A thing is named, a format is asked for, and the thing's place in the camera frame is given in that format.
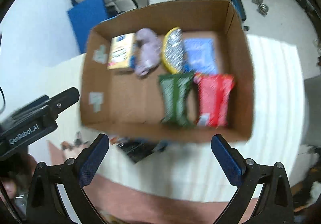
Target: small product box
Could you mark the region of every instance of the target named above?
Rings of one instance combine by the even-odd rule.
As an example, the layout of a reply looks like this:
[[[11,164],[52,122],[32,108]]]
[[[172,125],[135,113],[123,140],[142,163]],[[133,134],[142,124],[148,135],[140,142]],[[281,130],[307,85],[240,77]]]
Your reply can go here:
[[[131,71],[135,68],[135,33],[129,33],[112,38],[108,69]]]

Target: green snack bag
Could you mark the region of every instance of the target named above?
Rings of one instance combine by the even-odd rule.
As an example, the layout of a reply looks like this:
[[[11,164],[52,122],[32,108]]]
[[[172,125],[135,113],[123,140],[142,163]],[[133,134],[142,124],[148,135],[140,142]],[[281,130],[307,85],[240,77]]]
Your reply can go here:
[[[192,126],[187,119],[186,98],[191,90],[194,72],[160,75],[159,85],[164,98],[165,118],[163,124]]]

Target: brown box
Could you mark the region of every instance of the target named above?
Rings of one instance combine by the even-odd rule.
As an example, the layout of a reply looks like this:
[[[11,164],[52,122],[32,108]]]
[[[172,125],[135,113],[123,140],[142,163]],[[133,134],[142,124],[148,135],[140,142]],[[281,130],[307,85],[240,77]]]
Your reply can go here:
[[[219,73],[232,74],[235,87],[228,108],[228,127],[170,128],[160,124],[164,117],[158,76],[167,73],[162,64],[145,78],[134,73],[107,70],[107,64],[93,60],[101,45],[110,49],[113,37],[148,27],[161,38],[179,26],[184,38],[205,37],[214,40]],[[102,92],[103,104],[94,112],[90,92]],[[187,100],[188,117],[198,117],[197,88]],[[144,137],[153,141],[209,142],[215,134],[227,141],[248,140],[253,123],[253,65],[241,21],[229,1],[180,0],[162,2],[125,12],[94,27],[87,42],[83,66],[80,103],[85,126],[120,136]]]

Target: red snack bag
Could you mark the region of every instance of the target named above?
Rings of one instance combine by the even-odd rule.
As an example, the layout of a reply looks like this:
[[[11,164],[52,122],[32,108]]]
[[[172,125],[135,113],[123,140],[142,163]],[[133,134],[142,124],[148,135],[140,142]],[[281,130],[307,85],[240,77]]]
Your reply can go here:
[[[204,75],[196,73],[200,117],[197,125],[225,126],[230,91],[234,87],[232,75]]]

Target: tape piece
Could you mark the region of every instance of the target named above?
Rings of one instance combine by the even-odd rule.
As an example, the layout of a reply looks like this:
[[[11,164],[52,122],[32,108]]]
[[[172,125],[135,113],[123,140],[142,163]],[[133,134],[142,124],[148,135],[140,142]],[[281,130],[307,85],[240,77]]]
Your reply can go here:
[[[101,104],[103,104],[104,93],[102,92],[90,92],[89,93],[89,104],[93,105],[94,113],[100,112]]]
[[[106,46],[100,45],[99,49],[96,49],[94,51],[94,55],[92,57],[92,60],[96,61],[97,63],[106,64],[107,57],[108,57],[108,55],[106,54]]]

